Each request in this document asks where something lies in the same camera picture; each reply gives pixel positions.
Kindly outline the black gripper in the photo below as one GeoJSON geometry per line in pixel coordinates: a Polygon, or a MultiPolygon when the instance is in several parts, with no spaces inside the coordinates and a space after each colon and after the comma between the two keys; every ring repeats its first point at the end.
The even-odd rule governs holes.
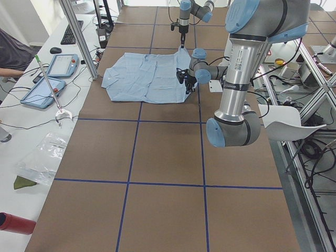
{"type": "Polygon", "coordinates": [[[193,76],[187,76],[185,79],[185,86],[186,86],[186,95],[189,95],[190,92],[195,92],[195,84],[196,84],[196,78],[193,76]]]}
{"type": "MultiPolygon", "coordinates": [[[[180,26],[181,42],[185,42],[188,26],[180,26]]],[[[181,49],[186,48],[185,43],[181,43],[181,49]]]]}

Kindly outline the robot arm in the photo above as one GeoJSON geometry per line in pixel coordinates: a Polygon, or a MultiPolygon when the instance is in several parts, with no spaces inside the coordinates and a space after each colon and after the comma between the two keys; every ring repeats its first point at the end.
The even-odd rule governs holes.
{"type": "Polygon", "coordinates": [[[206,1],[203,6],[200,6],[195,1],[181,1],[180,16],[177,20],[177,27],[181,34],[181,48],[184,48],[185,37],[188,33],[190,24],[190,15],[197,17],[205,23],[208,23],[213,16],[213,9],[215,7],[214,1],[206,1]]]}
{"type": "Polygon", "coordinates": [[[206,123],[213,146],[244,146],[258,139],[260,121],[246,102],[250,82],[271,44],[306,34],[309,10],[309,1],[233,1],[225,20],[232,43],[228,66],[210,66],[205,50],[194,49],[187,76],[198,84],[210,80],[223,84],[219,109],[206,123]]]}

